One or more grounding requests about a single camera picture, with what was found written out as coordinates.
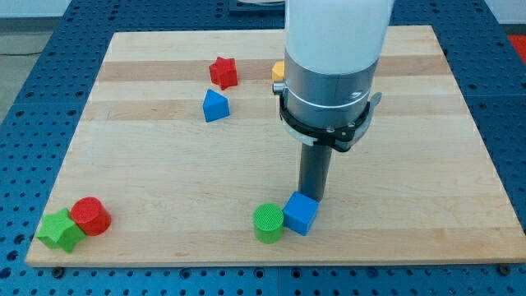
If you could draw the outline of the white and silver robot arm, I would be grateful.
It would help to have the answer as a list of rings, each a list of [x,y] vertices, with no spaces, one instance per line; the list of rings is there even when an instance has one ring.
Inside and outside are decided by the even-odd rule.
[[[393,6],[393,0],[286,1],[284,79],[274,92],[284,126],[303,144],[346,152],[367,131]]]

